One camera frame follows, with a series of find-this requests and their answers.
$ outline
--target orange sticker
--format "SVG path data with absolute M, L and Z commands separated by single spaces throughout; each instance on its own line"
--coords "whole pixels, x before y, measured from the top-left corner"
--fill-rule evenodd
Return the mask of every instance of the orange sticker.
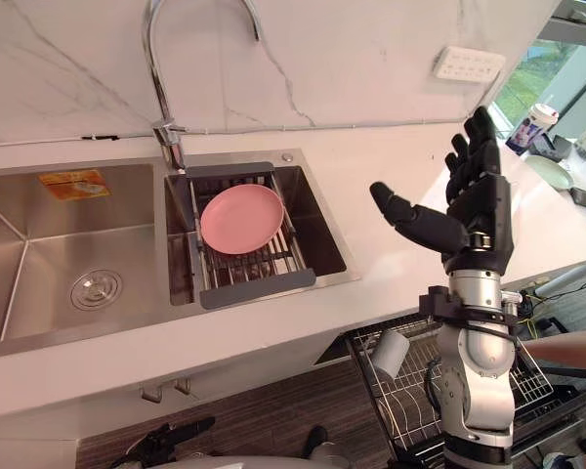
M 42 174 L 39 181 L 58 200 L 80 200 L 110 195 L 105 180 L 97 169 Z

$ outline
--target person's arm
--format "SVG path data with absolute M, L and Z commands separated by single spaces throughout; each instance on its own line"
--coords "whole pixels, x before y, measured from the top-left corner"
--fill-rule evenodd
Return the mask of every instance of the person's arm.
M 543 337 L 523 345 L 535 359 L 586 369 L 586 331 Z

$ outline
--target dish drying rack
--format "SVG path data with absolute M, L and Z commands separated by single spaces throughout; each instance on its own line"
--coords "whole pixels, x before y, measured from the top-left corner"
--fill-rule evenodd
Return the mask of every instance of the dish drying rack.
M 429 468 L 443 467 L 440 415 L 426 396 L 426 374 L 439 391 L 440 366 L 436 334 L 440 324 L 419 314 L 356 329 L 348 334 L 348 346 L 362 374 L 367 393 L 397 460 L 423 462 Z M 371 364 L 371 353 L 380 334 L 392 329 L 410 341 L 410 348 L 392 381 L 382 380 Z M 523 346 L 510 371 L 510 383 L 519 411 L 550 396 L 554 389 Z
M 265 186 L 284 202 L 273 166 L 269 163 L 221 166 L 215 173 L 212 167 L 191 168 L 188 178 L 203 285 L 200 302 L 206 309 L 294 290 L 315 282 L 314 271 L 307 268 L 286 206 L 275 236 L 255 251 L 240 255 L 223 254 L 203 240 L 199 220 L 206 205 L 217 194 L 242 184 Z

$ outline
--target chrome faucet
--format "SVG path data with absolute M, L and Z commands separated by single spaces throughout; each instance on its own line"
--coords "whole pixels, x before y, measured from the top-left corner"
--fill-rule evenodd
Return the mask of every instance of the chrome faucet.
M 154 22 L 158 17 L 158 12 L 164 1 L 165 0 L 147 0 L 142 22 L 142 40 L 144 43 L 144 51 L 146 52 L 147 66 L 149 67 L 149 73 L 152 77 L 152 82 L 154 83 L 156 98 L 158 99 L 160 112 L 162 114 L 160 120 L 152 123 L 152 129 L 156 136 L 156 140 L 158 140 L 158 143 L 161 145 L 163 157 L 168 166 L 176 171 L 184 172 L 184 152 L 180 133 L 186 131 L 186 128 L 176 125 L 176 121 L 169 110 L 167 93 L 165 92 L 165 87 L 163 86 L 163 81 L 160 76 L 158 60 L 152 47 Z M 240 0 L 240 2 L 245 7 L 245 10 L 247 10 L 250 19 L 252 20 L 254 39 L 258 42 L 261 40 L 261 24 L 258 19 L 258 14 L 256 13 L 256 8 L 251 0 Z

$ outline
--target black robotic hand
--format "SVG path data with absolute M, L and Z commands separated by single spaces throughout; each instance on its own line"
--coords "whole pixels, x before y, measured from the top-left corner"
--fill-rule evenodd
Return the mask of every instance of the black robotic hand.
M 510 185 L 501 176 L 495 128 L 486 109 L 478 107 L 465 122 L 469 143 L 457 134 L 455 153 L 445 164 L 447 213 L 442 214 L 395 195 L 384 183 L 370 187 L 387 221 L 408 239 L 441 253 L 446 272 L 491 270 L 500 275 L 514 248 Z

